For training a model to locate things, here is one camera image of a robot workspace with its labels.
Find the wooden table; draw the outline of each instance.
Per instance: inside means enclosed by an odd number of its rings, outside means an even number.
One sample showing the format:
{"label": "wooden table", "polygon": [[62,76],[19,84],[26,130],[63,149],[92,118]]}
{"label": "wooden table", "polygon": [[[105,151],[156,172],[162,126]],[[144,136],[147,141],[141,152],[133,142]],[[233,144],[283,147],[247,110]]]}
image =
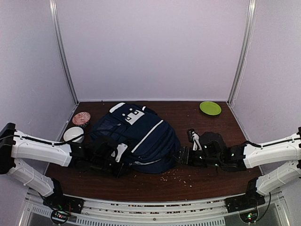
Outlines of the wooden table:
{"label": "wooden table", "polygon": [[[205,131],[220,133],[227,146],[245,141],[232,112],[224,102],[218,103],[222,113],[208,116],[200,112],[199,102],[135,102],[155,110],[175,129],[182,146],[191,146],[186,130],[194,128],[199,134]],[[85,128],[90,131],[102,116],[117,102],[84,102],[76,112],[87,111],[91,122]],[[200,169],[178,165],[162,174],[151,175],[132,171],[119,179],[110,175],[88,171],[85,173],[66,167],[50,164],[46,173],[61,182],[65,194],[86,198],[118,201],[184,201],[205,199],[246,191],[248,181],[261,175],[258,167],[243,172],[228,173],[215,168]]]}

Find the green plate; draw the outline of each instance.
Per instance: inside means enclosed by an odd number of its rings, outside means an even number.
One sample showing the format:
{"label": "green plate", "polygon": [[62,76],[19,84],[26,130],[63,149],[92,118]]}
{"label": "green plate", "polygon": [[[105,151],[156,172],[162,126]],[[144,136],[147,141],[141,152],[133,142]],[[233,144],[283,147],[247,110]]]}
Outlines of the green plate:
{"label": "green plate", "polygon": [[211,101],[202,102],[199,105],[199,108],[202,112],[209,115],[218,115],[222,112],[221,107],[217,103]]}

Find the navy blue backpack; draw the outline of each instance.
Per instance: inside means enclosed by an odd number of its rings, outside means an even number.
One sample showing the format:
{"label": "navy blue backpack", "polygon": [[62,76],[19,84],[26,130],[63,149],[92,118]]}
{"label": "navy blue backpack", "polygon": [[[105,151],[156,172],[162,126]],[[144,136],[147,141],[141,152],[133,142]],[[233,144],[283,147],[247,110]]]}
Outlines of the navy blue backpack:
{"label": "navy blue backpack", "polygon": [[145,106],[119,103],[93,126],[96,130],[102,132],[93,132],[92,141],[109,136],[127,145],[120,161],[136,171],[159,174],[175,165],[172,156],[180,150],[180,141],[174,129]]}

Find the red patterned bowl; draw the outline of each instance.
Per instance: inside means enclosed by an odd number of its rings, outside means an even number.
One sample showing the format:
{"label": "red patterned bowl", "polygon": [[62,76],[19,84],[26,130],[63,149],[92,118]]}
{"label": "red patterned bowl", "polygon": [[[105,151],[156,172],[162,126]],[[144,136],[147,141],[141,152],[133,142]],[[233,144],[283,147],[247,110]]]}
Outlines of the red patterned bowl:
{"label": "red patterned bowl", "polygon": [[85,128],[90,122],[91,115],[88,112],[80,112],[72,119],[74,125]]}

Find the white wall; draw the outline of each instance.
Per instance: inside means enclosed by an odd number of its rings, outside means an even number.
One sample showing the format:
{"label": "white wall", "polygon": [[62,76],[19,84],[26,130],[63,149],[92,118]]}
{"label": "white wall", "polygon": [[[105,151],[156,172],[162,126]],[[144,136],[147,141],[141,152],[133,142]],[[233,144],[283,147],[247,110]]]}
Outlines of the white wall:
{"label": "white wall", "polygon": [[[301,126],[301,1],[260,0],[234,112],[253,142],[289,136]],[[263,166],[265,172],[277,164]],[[299,226],[301,180],[283,187]]]}
{"label": "white wall", "polygon": [[[0,0],[0,128],[56,139],[73,102],[48,0]],[[45,164],[35,163],[39,170]],[[0,225],[17,225],[27,188],[0,175]]]}
{"label": "white wall", "polygon": [[248,4],[57,1],[79,100],[227,100]]}

